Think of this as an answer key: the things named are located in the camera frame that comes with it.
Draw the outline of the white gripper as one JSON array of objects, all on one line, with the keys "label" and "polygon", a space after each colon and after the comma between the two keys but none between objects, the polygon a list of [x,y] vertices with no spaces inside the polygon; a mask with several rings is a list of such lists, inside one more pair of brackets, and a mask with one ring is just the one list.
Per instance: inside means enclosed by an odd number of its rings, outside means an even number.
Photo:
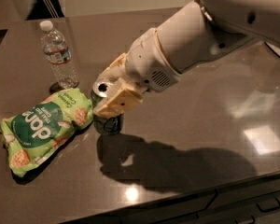
[{"label": "white gripper", "polygon": [[102,73],[102,77],[119,78],[113,83],[108,94],[108,106],[116,113],[124,114],[143,103],[143,96],[134,84],[121,78],[126,74],[142,87],[162,92],[181,79],[167,61],[155,28],[138,37],[128,53],[118,56]]}]

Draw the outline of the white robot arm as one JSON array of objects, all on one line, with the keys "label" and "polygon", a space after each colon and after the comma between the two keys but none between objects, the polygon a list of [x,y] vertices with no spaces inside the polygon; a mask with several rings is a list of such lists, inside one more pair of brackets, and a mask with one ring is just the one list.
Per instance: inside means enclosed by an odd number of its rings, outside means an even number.
[{"label": "white robot arm", "polygon": [[164,91],[191,67],[211,62],[257,38],[280,56],[280,0],[194,0],[134,40],[98,76],[102,97],[93,113],[113,118]]}]

